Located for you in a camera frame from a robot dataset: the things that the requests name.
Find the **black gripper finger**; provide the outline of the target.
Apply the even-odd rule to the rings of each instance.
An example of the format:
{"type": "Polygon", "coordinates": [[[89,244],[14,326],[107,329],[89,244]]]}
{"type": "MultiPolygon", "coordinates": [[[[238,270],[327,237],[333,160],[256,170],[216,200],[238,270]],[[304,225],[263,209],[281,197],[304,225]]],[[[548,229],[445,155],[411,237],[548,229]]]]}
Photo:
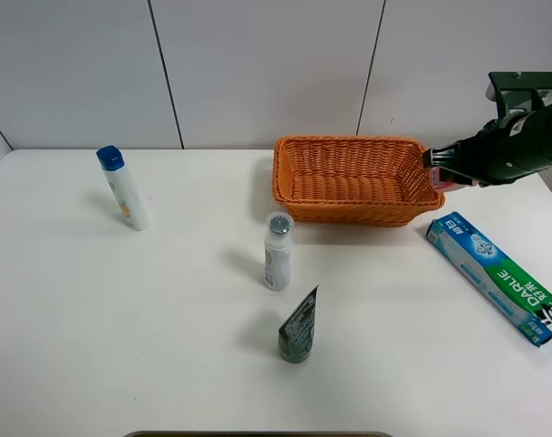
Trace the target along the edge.
{"type": "Polygon", "coordinates": [[[459,143],[445,147],[433,147],[423,153],[425,167],[448,167],[455,164],[459,158],[459,143]]]}
{"type": "Polygon", "coordinates": [[[433,168],[434,187],[474,187],[479,182],[475,179],[456,174],[445,168],[433,168]]]}

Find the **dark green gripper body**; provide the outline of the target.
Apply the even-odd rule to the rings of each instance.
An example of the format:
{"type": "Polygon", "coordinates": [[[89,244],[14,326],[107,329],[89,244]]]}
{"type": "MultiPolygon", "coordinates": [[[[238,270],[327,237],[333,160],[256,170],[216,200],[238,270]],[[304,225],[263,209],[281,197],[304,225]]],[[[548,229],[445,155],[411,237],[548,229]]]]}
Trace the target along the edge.
{"type": "Polygon", "coordinates": [[[463,141],[454,171],[484,185],[505,185],[548,168],[552,105],[463,141]]]}

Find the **dark green robot arm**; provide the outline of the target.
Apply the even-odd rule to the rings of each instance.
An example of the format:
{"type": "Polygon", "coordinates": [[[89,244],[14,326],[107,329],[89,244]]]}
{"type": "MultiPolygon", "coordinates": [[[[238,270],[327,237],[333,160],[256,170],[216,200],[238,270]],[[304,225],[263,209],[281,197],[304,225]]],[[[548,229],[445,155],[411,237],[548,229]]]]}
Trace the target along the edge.
{"type": "Polygon", "coordinates": [[[552,72],[491,72],[497,118],[474,136],[423,153],[437,192],[500,186],[552,168],[552,72]]]}

